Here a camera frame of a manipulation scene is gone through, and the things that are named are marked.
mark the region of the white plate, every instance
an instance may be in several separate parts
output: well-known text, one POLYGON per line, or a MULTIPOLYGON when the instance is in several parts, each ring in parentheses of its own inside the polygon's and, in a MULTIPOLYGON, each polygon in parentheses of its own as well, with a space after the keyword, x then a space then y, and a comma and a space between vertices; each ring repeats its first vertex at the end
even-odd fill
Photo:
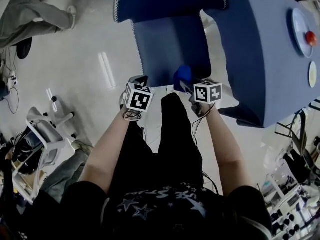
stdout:
POLYGON ((317 83, 317 65, 314 61, 311 62, 309 67, 309 85, 311 88, 315 87, 317 83))
POLYGON ((295 8, 292 11, 292 27, 295 40, 302 54, 307 58, 310 58, 314 48, 307 43, 306 33, 311 30, 305 15, 298 8, 295 8))

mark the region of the forearm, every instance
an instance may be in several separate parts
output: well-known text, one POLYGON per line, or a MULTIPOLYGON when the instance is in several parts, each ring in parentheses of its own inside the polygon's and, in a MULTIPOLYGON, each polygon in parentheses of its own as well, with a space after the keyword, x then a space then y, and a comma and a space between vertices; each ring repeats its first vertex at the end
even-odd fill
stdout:
POLYGON ((108 130, 95 145, 79 181, 92 182, 108 193, 129 122, 120 111, 108 130))
POLYGON ((250 186, 240 147, 216 108, 206 117, 219 166, 223 194, 228 196, 241 186, 250 186))

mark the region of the blue tablecloth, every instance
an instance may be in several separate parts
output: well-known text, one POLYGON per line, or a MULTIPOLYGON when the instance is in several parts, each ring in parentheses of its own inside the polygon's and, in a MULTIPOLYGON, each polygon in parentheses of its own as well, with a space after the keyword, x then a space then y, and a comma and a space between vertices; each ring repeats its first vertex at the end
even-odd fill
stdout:
POLYGON ((224 11, 205 10, 219 27, 229 83, 240 102, 220 112, 241 125, 267 128, 320 96, 319 81, 314 88, 309 86, 311 61, 320 69, 320 45, 311 58, 301 54, 292 30, 292 10, 299 8, 318 38, 320 33, 312 13, 293 0, 228 3, 224 11))

